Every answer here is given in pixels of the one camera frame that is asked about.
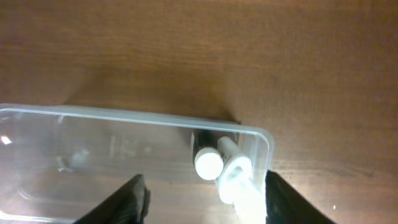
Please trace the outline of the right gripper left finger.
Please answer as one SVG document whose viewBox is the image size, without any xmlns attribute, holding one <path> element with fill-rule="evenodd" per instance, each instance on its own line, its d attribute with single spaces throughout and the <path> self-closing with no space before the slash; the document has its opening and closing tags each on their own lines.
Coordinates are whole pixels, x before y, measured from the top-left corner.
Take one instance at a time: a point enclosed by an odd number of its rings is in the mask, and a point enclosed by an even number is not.
<svg viewBox="0 0 398 224">
<path fill-rule="evenodd" d="M 137 174 L 73 224 L 142 224 L 149 213 L 150 200 L 144 176 Z"/>
</svg>

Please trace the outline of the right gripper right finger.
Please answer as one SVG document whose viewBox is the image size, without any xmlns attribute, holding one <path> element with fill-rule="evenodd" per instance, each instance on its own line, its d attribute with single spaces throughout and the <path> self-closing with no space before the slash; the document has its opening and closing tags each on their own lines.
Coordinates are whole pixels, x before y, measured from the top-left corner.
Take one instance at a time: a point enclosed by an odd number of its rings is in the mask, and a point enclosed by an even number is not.
<svg viewBox="0 0 398 224">
<path fill-rule="evenodd" d="M 267 171 L 264 182 L 266 184 L 266 223 L 335 224 L 278 173 Z"/>
</svg>

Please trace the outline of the white spray bottle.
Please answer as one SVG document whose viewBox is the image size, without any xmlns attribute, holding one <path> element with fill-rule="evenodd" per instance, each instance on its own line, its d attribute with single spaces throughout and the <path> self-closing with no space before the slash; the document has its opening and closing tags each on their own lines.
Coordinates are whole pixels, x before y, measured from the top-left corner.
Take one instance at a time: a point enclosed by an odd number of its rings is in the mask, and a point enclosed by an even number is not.
<svg viewBox="0 0 398 224">
<path fill-rule="evenodd" d="M 217 179 L 218 192 L 223 203 L 234 207 L 241 223 L 266 223 L 266 198 L 252 180 L 252 162 L 229 137 L 218 140 L 224 168 Z"/>
</svg>

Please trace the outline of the dark bottle white cap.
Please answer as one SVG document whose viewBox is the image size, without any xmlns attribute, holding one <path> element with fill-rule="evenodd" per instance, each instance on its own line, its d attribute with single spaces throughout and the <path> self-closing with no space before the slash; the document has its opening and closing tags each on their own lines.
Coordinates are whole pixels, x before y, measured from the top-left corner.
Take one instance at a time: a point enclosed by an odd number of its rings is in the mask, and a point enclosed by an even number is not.
<svg viewBox="0 0 398 224">
<path fill-rule="evenodd" d="M 222 173 L 224 163 L 217 146 L 217 138 L 211 131 L 196 129 L 192 132 L 192 162 L 197 175 L 203 180 L 215 180 Z"/>
</svg>

